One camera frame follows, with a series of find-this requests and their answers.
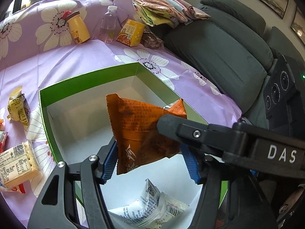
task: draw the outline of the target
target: gold snack wrapper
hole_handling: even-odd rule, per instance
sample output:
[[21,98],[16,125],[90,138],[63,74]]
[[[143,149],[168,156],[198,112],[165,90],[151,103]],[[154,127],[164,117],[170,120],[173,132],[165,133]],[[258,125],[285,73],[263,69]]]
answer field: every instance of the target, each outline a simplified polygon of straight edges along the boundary
[[12,91],[7,104],[9,115],[7,118],[12,121],[21,121],[26,127],[29,126],[29,105],[24,94],[21,93],[22,86]]
[[138,46],[141,42],[144,29],[144,24],[129,19],[119,32],[116,41],[128,46]]

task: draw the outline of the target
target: purple bed sheet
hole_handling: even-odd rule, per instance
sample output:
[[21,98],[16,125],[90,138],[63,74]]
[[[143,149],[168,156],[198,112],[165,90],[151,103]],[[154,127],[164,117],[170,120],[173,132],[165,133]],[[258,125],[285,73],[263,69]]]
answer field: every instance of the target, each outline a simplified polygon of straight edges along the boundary
[[[55,166],[39,107],[39,90],[61,80],[114,65],[140,62],[172,88],[208,123],[232,126],[241,116],[235,102],[219,92],[209,80],[187,63],[163,50],[127,47],[119,42],[97,40],[99,25],[107,6],[118,6],[119,21],[132,18],[131,0],[49,0],[42,1],[0,23],[0,130],[9,132],[6,149],[32,140],[42,175],[24,183],[26,194],[2,192],[16,217],[27,226],[32,208]],[[80,10],[92,39],[75,45],[61,16]],[[23,86],[30,106],[30,126],[7,120],[10,92]],[[78,203],[80,222],[85,213]]]

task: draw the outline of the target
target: clear plastic bottle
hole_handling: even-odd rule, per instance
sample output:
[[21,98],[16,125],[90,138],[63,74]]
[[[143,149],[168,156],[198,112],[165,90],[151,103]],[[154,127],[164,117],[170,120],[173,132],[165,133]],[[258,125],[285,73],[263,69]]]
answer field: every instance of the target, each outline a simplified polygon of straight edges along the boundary
[[116,15],[117,6],[108,6],[108,11],[105,13],[100,29],[100,40],[105,43],[113,41],[114,29],[116,26]]

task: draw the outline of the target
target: gray sofa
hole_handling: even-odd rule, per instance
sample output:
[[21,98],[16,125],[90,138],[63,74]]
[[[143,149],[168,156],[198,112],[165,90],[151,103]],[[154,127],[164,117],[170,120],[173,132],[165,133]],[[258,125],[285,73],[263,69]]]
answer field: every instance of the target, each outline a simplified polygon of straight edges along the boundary
[[152,28],[164,45],[231,97],[253,125],[269,128],[263,90],[279,54],[304,62],[276,27],[262,38],[266,22],[237,0],[201,0],[211,16],[179,25]]

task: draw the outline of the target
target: yellow food container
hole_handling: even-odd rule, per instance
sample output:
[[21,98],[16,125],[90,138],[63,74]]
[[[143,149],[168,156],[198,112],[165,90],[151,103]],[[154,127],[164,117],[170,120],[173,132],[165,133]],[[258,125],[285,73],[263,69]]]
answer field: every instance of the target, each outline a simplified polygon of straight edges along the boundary
[[90,33],[83,19],[80,17],[79,11],[75,11],[66,16],[65,21],[69,24],[70,33],[76,44],[81,44],[90,39]]
[[144,29],[144,24],[128,20],[121,29],[116,41],[128,46],[138,46],[141,42]]

